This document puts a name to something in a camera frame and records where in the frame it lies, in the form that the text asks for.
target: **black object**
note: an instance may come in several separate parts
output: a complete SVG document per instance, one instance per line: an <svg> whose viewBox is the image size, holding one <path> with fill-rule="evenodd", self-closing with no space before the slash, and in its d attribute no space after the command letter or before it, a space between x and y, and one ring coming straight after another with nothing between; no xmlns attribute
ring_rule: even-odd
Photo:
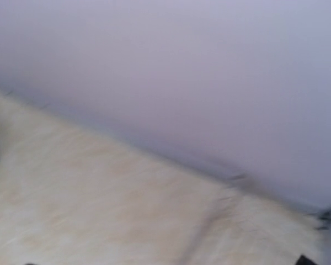
<svg viewBox="0 0 331 265"><path fill-rule="evenodd" d="M331 227L331 208L322 212L318 218L323 223L319 230L328 230Z"/></svg>
<svg viewBox="0 0 331 265"><path fill-rule="evenodd" d="M317 265L305 256L300 256L295 265Z"/></svg>

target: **lavender wall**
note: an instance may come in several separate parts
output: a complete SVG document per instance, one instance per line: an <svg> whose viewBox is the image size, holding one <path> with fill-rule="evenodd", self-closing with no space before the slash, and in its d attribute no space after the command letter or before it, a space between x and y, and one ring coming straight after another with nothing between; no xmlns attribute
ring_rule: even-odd
<svg viewBox="0 0 331 265"><path fill-rule="evenodd" d="M331 1L0 1L0 86L331 204Z"/></svg>

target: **white wall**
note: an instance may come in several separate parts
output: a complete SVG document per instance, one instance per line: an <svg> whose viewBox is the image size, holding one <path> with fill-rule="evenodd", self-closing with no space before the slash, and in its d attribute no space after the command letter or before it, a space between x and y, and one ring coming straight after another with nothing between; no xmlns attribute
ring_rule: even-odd
<svg viewBox="0 0 331 265"><path fill-rule="evenodd" d="M331 0L0 1L0 86L331 204Z"/></svg>

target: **floor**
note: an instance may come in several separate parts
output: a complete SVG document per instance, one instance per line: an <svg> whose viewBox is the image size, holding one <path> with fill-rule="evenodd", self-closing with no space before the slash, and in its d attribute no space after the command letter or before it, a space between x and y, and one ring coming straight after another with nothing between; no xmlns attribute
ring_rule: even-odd
<svg viewBox="0 0 331 265"><path fill-rule="evenodd" d="M0 265L293 265L283 206L0 94Z"/></svg>

